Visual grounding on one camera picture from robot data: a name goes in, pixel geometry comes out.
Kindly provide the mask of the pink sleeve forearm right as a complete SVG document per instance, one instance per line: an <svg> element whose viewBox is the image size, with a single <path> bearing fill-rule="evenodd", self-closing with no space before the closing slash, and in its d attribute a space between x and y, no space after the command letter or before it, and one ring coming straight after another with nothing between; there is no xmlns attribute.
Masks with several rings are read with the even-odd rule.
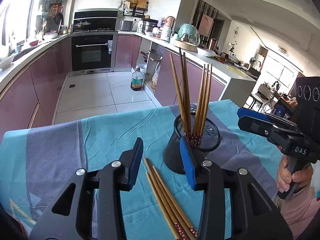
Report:
<svg viewBox="0 0 320 240"><path fill-rule="evenodd" d="M312 196L310 184L282 201L280 213L293 239L319 239L319 200Z"/></svg>

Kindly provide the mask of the right hand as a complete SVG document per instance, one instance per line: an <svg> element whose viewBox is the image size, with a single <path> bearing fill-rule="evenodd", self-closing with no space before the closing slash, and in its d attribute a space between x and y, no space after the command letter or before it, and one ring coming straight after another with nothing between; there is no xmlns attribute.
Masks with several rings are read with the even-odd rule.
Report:
<svg viewBox="0 0 320 240"><path fill-rule="evenodd" d="M303 189L310 183L313 175L311 164L306 164L302 170L295 173L289 171L288 164L288 156L283 155L277 171L277 189L281 193L289 191L292 182L298 184L298 190Z"/></svg>

